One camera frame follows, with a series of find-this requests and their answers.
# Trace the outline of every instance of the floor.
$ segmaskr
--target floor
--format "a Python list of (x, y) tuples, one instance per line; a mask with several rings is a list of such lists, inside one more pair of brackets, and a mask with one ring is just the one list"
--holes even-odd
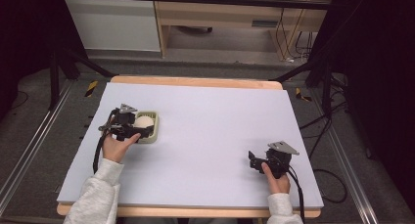
[[(214, 28), (209, 33), (204, 29), (174, 27), (168, 44), (164, 58), (134, 57), (129, 61), (120, 61), (98, 60), (95, 57), (94, 61), (119, 73), (254, 79), (277, 77), (306, 62), (304, 49), (299, 48), (296, 52), (295, 47), (292, 50), (295, 56), (292, 63), (280, 61), (269, 34), (264, 30)], [(298, 47), (305, 47), (306, 44), (307, 36), (304, 35), (300, 38)], [(31, 144), (37, 126), (48, 114), (50, 96), (47, 69), (21, 81), (22, 92), (16, 99), (16, 107), (0, 125), (0, 149), (3, 152), (0, 156), (0, 185), (3, 186), (0, 194), (6, 189), (11, 191), (6, 199), (1, 197), (0, 222), (62, 223), (62, 217), (56, 214), (55, 200), (59, 185), (65, 178), (63, 171), (67, 171), (70, 166), (71, 158), (77, 150), (76, 144), (82, 139), (90, 122), (89, 116), (94, 114), (99, 104), (104, 85), (98, 85), (91, 98), (82, 95), (91, 80), (98, 79), (100, 83), (107, 80), (88, 68), (79, 68), (82, 75), (77, 81), (67, 82), (61, 79), (61, 88), (71, 86), (72, 90), (59, 111), (59, 117), (54, 119), (54, 126), (45, 132), (44, 138), (35, 138), (40, 141), (40, 146), (32, 148), (29, 153), (27, 145)], [(305, 78), (306, 73), (302, 73), (283, 83), (284, 89), (290, 94), (299, 126), (321, 115), (321, 91), (319, 88), (305, 88)], [(338, 79), (343, 81), (344, 77), (339, 75)], [(306, 98), (299, 98), (296, 92), (298, 88)], [(332, 93), (333, 106), (345, 100), (340, 89), (333, 89)], [(324, 125), (325, 122), (320, 121), (301, 131), (309, 152), (316, 141), (314, 136), (320, 133)], [(307, 222), (415, 223), (415, 217), (405, 206), (385, 169), (378, 161), (366, 157), (359, 132), (345, 109), (342, 108), (333, 115), (331, 128), (318, 145), (311, 160), (313, 168), (330, 170), (337, 176), (318, 171), (315, 173), (323, 196), (327, 199), (322, 215)], [(23, 158), (21, 155), (26, 155), (29, 162), (27, 166), (23, 164), (15, 167), (20, 164), (19, 159)], [(14, 169), (22, 170), (21, 176), (14, 177), (15, 188), (4, 186), (10, 184), (9, 175)], [(346, 183), (348, 196), (340, 203), (328, 201), (344, 197), (344, 187), (340, 181)]]

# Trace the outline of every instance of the cable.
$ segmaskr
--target cable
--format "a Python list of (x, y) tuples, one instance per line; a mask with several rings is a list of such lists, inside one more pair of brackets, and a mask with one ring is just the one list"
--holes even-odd
[(296, 41), (296, 52), (298, 54), (301, 54), (301, 60), (303, 57), (308, 58), (311, 48), (312, 48), (312, 32), (308, 33), (308, 39), (307, 39), (307, 45), (305, 47), (299, 47), (299, 41), (300, 38), (302, 36), (302, 31), (300, 31), (299, 36), (297, 37), (297, 41)]
[(302, 194), (302, 188), (301, 188), (301, 186), (300, 186), (300, 182), (299, 182), (299, 178), (297, 177), (297, 174), (296, 174), (296, 172), (294, 171), (294, 174), (293, 174), (293, 172), (291, 172), (290, 171), (290, 169), (288, 170), (288, 173), (290, 174), (290, 176), (293, 178), (293, 180), (294, 180), (294, 182), (296, 183), (296, 185), (297, 185), (297, 188), (298, 188), (298, 190), (299, 190), (299, 198), (300, 198), (300, 217), (301, 217), (301, 220), (302, 220), (302, 223), (305, 223), (305, 216), (304, 216), (304, 196), (303, 196), (303, 194)]
[(19, 104), (15, 105), (15, 106), (12, 106), (12, 107), (11, 107), (11, 110), (18, 108), (18, 107), (20, 107), (21, 105), (23, 105), (25, 102), (27, 102), (27, 99), (28, 99), (28, 94), (27, 94), (27, 93), (25, 93), (25, 92), (23, 92), (23, 91), (19, 91), (19, 93), (22, 93), (22, 94), (24, 94), (24, 95), (25, 95), (24, 100), (23, 100), (23, 102), (21, 102), (21, 103), (19, 103)]
[(324, 124), (323, 130), (321, 131), (320, 135), (317, 138), (317, 141), (315, 141), (314, 146), (311, 148), (311, 152), (308, 155), (308, 159), (311, 160), (312, 155), (314, 154), (315, 149), (317, 148), (318, 143), (320, 142), (321, 138), (323, 137), (323, 134), (330, 128), (332, 125), (332, 119), (330, 118), (327, 120), (327, 122)]
[(344, 90), (337, 90), (330, 96), (330, 99), (333, 99), (333, 97), (335, 97), (335, 95), (337, 95), (337, 94), (342, 94), (343, 95), (344, 93), (345, 93)]
[[(118, 109), (115, 109), (115, 110), (112, 110), (111, 111), (110, 115), (108, 116), (107, 123), (105, 125), (109, 125), (110, 124), (110, 122), (111, 122), (111, 120), (113, 118), (113, 115), (116, 114), (117, 111), (118, 111)], [(104, 145), (105, 138), (109, 134), (110, 133), (108, 132), (108, 129), (107, 128), (104, 128), (103, 129), (103, 133), (101, 135), (101, 138), (98, 141), (97, 149), (95, 150), (94, 161), (92, 163), (92, 168), (94, 169), (94, 173), (96, 173), (98, 171), (98, 161), (100, 160), (101, 149), (102, 149), (102, 147)]]
[[(336, 105), (336, 106), (332, 107), (331, 112), (336, 112), (336, 110), (337, 110), (339, 107), (343, 106), (343, 105), (346, 105), (346, 101), (341, 102), (340, 104), (338, 104), (338, 105)], [(308, 127), (308, 126), (310, 126), (310, 125), (312, 125), (312, 124), (314, 124), (314, 123), (317, 123), (318, 121), (320, 121), (321, 119), (325, 118), (326, 116), (327, 116), (327, 114), (323, 114), (323, 115), (321, 115), (321, 116), (317, 117), (316, 119), (313, 119), (313, 120), (312, 120), (312, 121), (310, 121), (309, 123), (307, 123), (307, 124), (305, 124), (305, 125), (301, 126), (301, 127), (300, 127), (300, 130), (302, 130), (302, 129), (304, 129), (304, 128), (306, 128), (306, 127)]]
[(344, 191), (345, 191), (345, 194), (344, 194), (344, 196), (341, 198), (341, 199), (339, 199), (339, 200), (332, 200), (332, 199), (329, 199), (329, 198), (326, 198), (326, 197), (322, 197), (324, 200), (326, 200), (326, 201), (328, 201), (328, 202), (333, 202), (333, 203), (342, 203), (342, 202), (344, 202), (346, 199), (347, 199), (347, 196), (348, 196), (348, 192), (347, 192), (347, 186), (346, 186), (346, 184), (345, 184), (345, 182), (338, 176), (338, 175), (336, 175), (335, 173), (333, 173), (333, 172), (330, 172), (330, 171), (328, 171), (328, 170), (325, 170), (325, 169), (319, 169), (319, 168), (316, 168), (316, 169), (313, 169), (312, 170), (314, 173), (315, 172), (325, 172), (325, 173), (328, 173), (328, 174), (330, 174), (330, 175), (332, 175), (333, 177), (335, 177), (337, 180), (339, 180), (339, 182), (342, 184), (342, 186), (343, 186), (343, 189), (344, 189)]
[(333, 74), (332, 74), (332, 85), (335, 85), (335, 86), (340, 87), (342, 89), (347, 87), (345, 84), (341, 83), (340, 80), (335, 78), (335, 76)]
[(321, 134), (325, 134), (328, 130), (329, 130), (329, 128), (330, 127), (328, 127), (328, 128), (326, 128), (326, 130), (323, 130), (320, 134), (318, 134), (318, 135), (314, 135), (314, 136), (306, 136), (306, 137), (302, 137), (302, 139), (309, 139), (309, 138), (316, 138), (316, 137), (320, 137), (320, 135)]
[(288, 47), (288, 43), (287, 43), (287, 36), (286, 36), (285, 29), (284, 29), (284, 25), (283, 25), (283, 16), (284, 16), (284, 8), (282, 8), (282, 9), (281, 9), (280, 22), (278, 22), (278, 25), (277, 25), (277, 30), (275, 31), (275, 40), (277, 41), (278, 48), (279, 48), (279, 49), (280, 49), (280, 51), (281, 51), (281, 55), (282, 55), (283, 59), (284, 59), (284, 60), (287, 60), (287, 58), (286, 58), (286, 57), (284, 56), (284, 54), (283, 54), (283, 49), (282, 49), (281, 44), (280, 44), (280, 42), (279, 42), (279, 40), (278, 40), (278, 28), (279, 28), (279, 27), (280, 27), (280, 25), (281, 25), (281, 27), (283, 28), (283, 34), (284, 34), (284, 38), (285, 38), (285, 41), (286, 41), (286, 47), (287, 47), (288, 54), (292, 57), (292, 59), (293, 59), (293, 60), (294, 60), (294, 59), (298, 59), (298, 58), (300, 58), (300, 57), (296, 57), (296, 56), (294, 56), (294, 55), (292, 55), (292, 54), (290, 53), (290, 49), (289, 49), (289, 47)]
[(286, 40), (287, 52), (291, 57), (293, 57), (293, 59), (296, 59), (299, 57), (295, 57), (294, 55), (292, 55), (288, 47), (287, 35), (285, 33), (285, 28), (284, 28), (284, 23), (283, 23), (283, 15), (284, 15), (284, 8), (281, 9), (280, 24), (281, 24), (281, 27), (283, 28), (283, 34), (284, 34), (284, 39)]

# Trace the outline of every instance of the person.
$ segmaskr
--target person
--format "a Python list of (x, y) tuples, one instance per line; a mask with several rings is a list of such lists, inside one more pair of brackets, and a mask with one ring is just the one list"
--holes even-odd
[(269, 166), (263, 162), (262, 170), (268, 180), (269, 192), (268, 197), (269, 212), (271, 217), (268, 224), (280, 223), (302, 223), (301, 218), (297, 214), (293, 214), (293, 207), (290, 202), (290, 180), (287, 174), (281, 175), (279, 179), (275, 179)]
[[(103, 144), (103, 159), (97, 172), (83, 184), (79, 199), (73, 204), (64, 223), (115, 223), (120, 184), (119, 175), (123, 169), (122, 161), (128, 148), (137, 142), (140, 134), (125, 141), (118, 141), (112, 134), (106, 136)], [(275, 179), (266, 163), (262, 169), (267, 177), (271, 195), (268, 197), (271, 217), (268, 224), (302, 223), (293, 214), (290, 203), (290, 180), (284, 174)]]

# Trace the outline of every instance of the white tabletop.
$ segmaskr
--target white tabletop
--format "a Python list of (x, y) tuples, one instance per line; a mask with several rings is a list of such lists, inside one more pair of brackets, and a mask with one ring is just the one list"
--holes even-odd
[[(108, 83), (68, 171), (58, 202), (75, 202), (111, 110), (127, 104), (160, 116), (158, 140), (133, 145), (122, 163), (119, 203), (143, 206), (267, 207), (265, 176), (250, 168), (248, 151), (265, 157), (285, 141), (298, 152), (291, 166), (305, 207), (322, 207), (299, 127), (283, 90)], [(299, 206), (292, 182), (292, 204)]]

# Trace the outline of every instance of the sticker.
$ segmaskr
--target sticker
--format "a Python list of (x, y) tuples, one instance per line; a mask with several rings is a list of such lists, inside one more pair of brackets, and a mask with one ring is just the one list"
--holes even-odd
[(97, 87), (98, 80), (91, 81), (88, 86), (88, 90), (85, 93), (85, 97), (91, 97), (92, 92), (94, 92), (95, 87)]
[(308, 97), (308, 96), (304, 97), (304, 96), (301, 94), (301, 91), (300, 91), (300, 89), (299, 89), (299, 88), (296, 88), (296, 98), (298, 98), (298, 99), (302, 99), (302, 100), (305, 100), (305, 101), (308, 101), (308, 102), (311, 102), (311, 101), (312, 101), (311, 97)]

